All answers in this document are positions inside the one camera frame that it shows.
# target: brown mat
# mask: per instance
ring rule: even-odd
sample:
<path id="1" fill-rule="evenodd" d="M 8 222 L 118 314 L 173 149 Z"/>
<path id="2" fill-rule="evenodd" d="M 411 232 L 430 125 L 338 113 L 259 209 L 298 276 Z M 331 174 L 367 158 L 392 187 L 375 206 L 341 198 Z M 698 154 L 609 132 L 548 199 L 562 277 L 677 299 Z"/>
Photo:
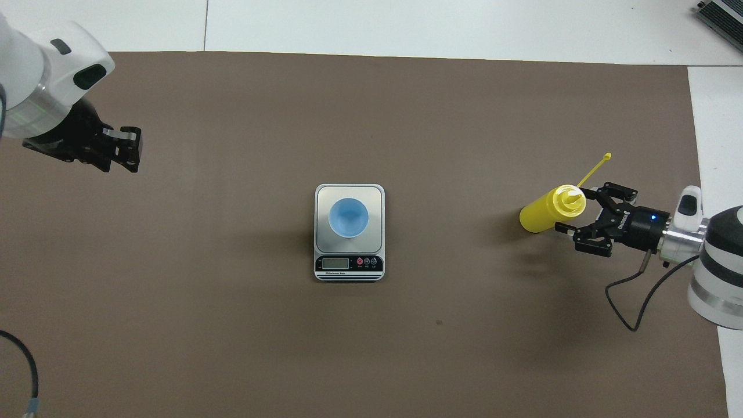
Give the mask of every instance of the brown mat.
<path id="1" fill-rule="evenodd" d="M 523 205 L 614 181 L 669 210 L 698 184 L 683 67 L 115 54 L 88 96 L 140 126 L 138 174 L 0 144 L 0 324 L 47 417 L 722 417 L 716 328 L 661 287 L 640 331 Z M 379 183 L 387 274 L 312 273 L 315 187 Z M 598 211 L 593 204 L 583 224 Z M 634 315 L 657 259 L 616 291 Z M 0 411 L 27 371 L 3 343 Z"/>

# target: black vent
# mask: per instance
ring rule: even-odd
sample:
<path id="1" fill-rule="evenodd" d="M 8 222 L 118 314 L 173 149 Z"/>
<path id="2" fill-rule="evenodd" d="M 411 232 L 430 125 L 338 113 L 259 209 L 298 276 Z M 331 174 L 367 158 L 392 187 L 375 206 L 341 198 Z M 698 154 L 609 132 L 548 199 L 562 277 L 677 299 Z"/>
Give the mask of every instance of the black vent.
<path id="1" fill-rule="evenodd" d="M 722 7 L 719 7 L 714 2 L 710 2 L 697 13 L 697 17 L 707 23 L 717 33 L 730 40 L 736 48 L 743 51 L 743 24 L 732 17 Z"/>
<path id="2" fill-rule="evenodd" d="M 743 16 L 743 2 L 741 0 L 722 0 L 723 3 L 733 9 L 740 16 Z"/>

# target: small blue cup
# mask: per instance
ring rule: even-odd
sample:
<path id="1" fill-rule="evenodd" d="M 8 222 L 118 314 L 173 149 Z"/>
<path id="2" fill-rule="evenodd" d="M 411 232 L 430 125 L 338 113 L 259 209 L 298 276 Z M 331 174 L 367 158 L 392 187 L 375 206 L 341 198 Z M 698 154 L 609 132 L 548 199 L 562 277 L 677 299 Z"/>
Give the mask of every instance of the small blue cup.
<path id="1" fill-rule="evenodd" d="M 363 203 L 347 197 L 330 208 L 328 221 L 336 234 L 343 238 L 354 238 L 361 235 L 369 224 L 369 211 Z"/>

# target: white tile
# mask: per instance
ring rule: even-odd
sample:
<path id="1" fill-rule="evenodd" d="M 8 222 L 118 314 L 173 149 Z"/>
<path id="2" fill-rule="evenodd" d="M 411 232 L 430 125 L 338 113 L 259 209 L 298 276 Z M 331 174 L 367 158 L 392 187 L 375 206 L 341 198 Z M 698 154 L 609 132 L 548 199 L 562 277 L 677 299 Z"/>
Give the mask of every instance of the white tile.
<path id="1" fill-rule="evenodd" d="M 689 68 L 707 216 L 743 205 L 743 68 Z M 743 418 L 743 331 L 718 328 L 730 418 Z"/>
<path id="2" fill-rule="evenodd" d="M 696 0 L 210 0 L 208 51 L 741 65 Z"/>
<path id="3" fill-rule="evenodd" d="M 71 20 L 109 51 L 202 51 L 207 0 L 0 0 L 14 28 Z"/>

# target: digital kitchen scale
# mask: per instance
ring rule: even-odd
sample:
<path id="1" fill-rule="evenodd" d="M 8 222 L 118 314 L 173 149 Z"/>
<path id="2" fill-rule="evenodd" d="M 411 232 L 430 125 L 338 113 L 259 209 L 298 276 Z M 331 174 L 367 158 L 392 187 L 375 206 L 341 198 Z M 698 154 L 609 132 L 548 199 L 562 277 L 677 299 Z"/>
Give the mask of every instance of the digital kitchen scale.
<path id="1" fill-rule="evenodd" d="M 374 282 L 384 260 L 384 189 L 379 184 L 321 184 L 315 190 L 315 277 Z"/>

